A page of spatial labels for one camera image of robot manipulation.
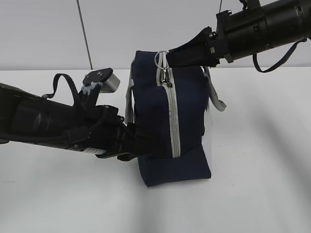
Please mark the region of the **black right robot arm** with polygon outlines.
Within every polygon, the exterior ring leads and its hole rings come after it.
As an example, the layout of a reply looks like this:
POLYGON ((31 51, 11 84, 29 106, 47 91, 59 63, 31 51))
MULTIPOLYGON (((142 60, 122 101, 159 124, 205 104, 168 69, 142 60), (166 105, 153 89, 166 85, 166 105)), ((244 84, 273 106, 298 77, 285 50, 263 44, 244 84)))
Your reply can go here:
POLYGON ((243 0, 243 10, 216 14, 217 27, 202 29, 188 43, 168 51, 169 67, 216 67, 286 44, 305 42, 311 36, 311 2, 277 0, 261 5, 243 0))

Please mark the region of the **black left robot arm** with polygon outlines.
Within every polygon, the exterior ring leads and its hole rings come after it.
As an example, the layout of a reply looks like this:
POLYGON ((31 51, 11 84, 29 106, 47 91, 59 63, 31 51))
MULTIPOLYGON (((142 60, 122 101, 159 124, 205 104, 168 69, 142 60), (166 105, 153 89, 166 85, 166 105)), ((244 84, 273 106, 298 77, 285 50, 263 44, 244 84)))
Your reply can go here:
POLYGON ((129 161, 156 156, 161 147, 136 124, 125 125, 118 108, 96 105, 98 93, 73 106, 0 85, 0 142, 10 141, 129 161))

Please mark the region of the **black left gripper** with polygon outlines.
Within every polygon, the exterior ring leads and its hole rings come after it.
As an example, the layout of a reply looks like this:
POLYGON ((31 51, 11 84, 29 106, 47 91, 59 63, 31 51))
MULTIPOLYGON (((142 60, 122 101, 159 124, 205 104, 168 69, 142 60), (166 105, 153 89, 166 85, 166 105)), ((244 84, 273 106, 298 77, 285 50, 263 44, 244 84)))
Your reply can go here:
POLYGON ((68 149, 90 153, 100 159, 116 157, 130 161, 139 156, 158 156, 160 147, 135 123, 125 125, 118 108, 97 106, 99 115, 68 130, 68 149))

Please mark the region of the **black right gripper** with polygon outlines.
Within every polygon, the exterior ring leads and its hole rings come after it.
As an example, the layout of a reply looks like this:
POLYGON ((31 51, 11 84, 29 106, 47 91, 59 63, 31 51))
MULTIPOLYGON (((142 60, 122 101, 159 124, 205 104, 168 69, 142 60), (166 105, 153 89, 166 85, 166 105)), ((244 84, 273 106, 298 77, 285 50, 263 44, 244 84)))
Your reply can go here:
POLYGON ((186 44, 166 54, 169 67, 216 67, 220 59, 228 63, 267 50, 267 22, 262 8, 234 14, 223 11, 217 17, 217 37, 210 27, 202 29, 186 44))

